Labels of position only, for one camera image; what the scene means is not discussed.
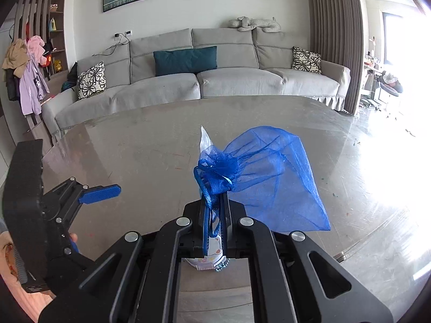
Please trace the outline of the blue organza drawstring pouch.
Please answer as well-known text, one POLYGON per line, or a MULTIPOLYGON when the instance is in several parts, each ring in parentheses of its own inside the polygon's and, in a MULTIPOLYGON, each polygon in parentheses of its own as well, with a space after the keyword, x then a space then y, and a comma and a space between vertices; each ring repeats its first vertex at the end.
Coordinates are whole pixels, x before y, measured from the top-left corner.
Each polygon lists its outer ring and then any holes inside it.
POLYGON ((205 243, 222 232, 225 195, 275 232, 331 229, 300 137, 259 126, 219 149, 202 129, 199 149, 194 179, 204 203, 205 243))

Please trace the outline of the floral cushion left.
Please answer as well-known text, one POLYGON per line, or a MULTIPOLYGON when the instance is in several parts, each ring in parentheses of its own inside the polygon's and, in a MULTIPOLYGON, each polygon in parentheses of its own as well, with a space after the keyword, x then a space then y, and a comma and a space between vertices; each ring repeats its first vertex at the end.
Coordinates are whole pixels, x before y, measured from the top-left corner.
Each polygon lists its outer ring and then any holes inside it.
POLYGON ((105 63, 99 62, 77 78, 77 98, 87 99, 106 90, 105 63))

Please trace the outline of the floral cushion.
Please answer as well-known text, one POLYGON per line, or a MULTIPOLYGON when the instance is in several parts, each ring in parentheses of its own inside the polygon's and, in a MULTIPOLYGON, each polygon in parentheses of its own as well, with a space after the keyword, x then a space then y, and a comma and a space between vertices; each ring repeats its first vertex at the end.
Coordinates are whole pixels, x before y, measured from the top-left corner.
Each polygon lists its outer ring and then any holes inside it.
POLYGON ((321 74, 321 55, 301 47, 292 47, 291 68, 301 72, 321 74))
POLYGON ((87 99, 106 90, 105 63, 99 62, 77 78, 77 98, 87 99))

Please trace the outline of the clothes on rack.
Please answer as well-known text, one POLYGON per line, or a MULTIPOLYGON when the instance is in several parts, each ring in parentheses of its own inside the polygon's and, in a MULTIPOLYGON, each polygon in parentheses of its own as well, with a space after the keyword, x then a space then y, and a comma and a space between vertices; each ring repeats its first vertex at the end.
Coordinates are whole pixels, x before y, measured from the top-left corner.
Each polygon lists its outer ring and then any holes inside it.
POLYGON ((44 46, 45 42, 39 35, 27 41, 16 39, 4 56, 1 68, 4 71, 7 97, 10 101, 20 103, 23 116, 40 115, 42 102, 50 94, 42 74, 42 68, 48 62, 44 46))

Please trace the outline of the teal cushion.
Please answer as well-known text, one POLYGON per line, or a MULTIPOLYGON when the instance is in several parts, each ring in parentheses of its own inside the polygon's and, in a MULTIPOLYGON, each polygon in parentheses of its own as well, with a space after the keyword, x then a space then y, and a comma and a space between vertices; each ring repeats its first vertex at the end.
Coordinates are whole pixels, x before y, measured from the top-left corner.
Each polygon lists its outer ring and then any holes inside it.
POLYGON ((154 52, 156 77, 217 69, 217 47, 154 52))

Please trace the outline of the grey sectional sofa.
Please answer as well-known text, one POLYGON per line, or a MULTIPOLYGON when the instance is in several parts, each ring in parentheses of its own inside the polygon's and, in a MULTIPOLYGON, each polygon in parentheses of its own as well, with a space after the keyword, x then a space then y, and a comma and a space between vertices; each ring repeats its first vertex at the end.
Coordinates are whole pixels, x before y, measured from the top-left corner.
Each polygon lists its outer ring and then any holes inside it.
POLYGON ((77 62, 77 72, 103 63, 106 89, 88 99, 73 87, 42 106, 42 118, 54 140, 92 119, 159 104, 218 96, 303 96, 341 111, 351 82, 349 68, 321 62, 318 73, 297 70, 293 49, 306 47, 302 37, 261 29, 184 29, 132 39, 77 62), (217 48, 216 69, 156 76, 154 52, 217 48))

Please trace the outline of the wooden shelf unit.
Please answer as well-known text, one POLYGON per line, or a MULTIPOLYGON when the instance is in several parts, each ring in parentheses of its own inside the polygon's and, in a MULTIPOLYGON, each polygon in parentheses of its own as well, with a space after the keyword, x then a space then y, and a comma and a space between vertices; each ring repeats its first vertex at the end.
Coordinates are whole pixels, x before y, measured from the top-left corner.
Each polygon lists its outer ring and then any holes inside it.
POLYGON ((50 82, 67 79, 68 63, 64 37, 65 0, 18 0, 12 39, 30 39, 34 35, 44 41, 50 64, 44 73, 50 82))

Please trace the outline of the office chair with clothes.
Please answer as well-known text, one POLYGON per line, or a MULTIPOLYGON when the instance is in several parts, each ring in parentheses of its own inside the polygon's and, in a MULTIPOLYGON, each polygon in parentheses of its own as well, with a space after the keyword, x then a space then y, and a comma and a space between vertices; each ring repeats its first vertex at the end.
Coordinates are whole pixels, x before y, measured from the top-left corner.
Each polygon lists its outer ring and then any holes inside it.
POLYGON ((362 80, 359 104, 363 107, 381 109, 391 104, 403 92, 397 77, 387 71, 368 69, 362 80))

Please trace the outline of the floral cushion right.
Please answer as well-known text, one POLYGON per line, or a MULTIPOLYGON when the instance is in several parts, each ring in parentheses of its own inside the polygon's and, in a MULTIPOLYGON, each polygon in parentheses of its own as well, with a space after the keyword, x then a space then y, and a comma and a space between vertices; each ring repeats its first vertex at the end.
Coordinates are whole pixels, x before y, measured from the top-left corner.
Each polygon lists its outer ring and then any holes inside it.
POLYGON ((321 55, 301 47, 292 47, 291 68, 301 72, 321 74, 321 55))

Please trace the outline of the white plush toy on sofa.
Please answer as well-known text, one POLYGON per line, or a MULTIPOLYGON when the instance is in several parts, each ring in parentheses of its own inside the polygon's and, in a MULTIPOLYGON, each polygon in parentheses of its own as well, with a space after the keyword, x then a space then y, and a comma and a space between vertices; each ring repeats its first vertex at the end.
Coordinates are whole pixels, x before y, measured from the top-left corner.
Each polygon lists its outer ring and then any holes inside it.
POLYGON ((237 29, 240 32, 252 31, 254 29, 261 29, 266 33, 281 31, 281 26, 274 17, 272 19, 253 19, 242 16, 229 20, 227 25, 229 28, 237 29))

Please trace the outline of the brown curtain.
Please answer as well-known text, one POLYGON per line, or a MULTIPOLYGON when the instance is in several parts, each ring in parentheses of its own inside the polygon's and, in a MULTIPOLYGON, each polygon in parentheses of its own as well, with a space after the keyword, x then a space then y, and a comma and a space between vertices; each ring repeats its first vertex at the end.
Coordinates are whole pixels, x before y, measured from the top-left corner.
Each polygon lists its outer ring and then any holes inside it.
POLYGON ((359 106, 364 56, 364 25, 360 0, 309 0, 311 50, 325 61, 350 70, 344 109, 359 106))

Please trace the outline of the window frame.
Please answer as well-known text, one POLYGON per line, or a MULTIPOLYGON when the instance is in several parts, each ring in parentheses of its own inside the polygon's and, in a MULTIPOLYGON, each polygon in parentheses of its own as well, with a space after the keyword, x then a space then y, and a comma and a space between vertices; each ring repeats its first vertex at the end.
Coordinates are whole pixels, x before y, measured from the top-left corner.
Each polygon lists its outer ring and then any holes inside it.
POLYGON ((401 46, 402 17, 383 13, 384 22, 384 63, 394 64, 401 46))

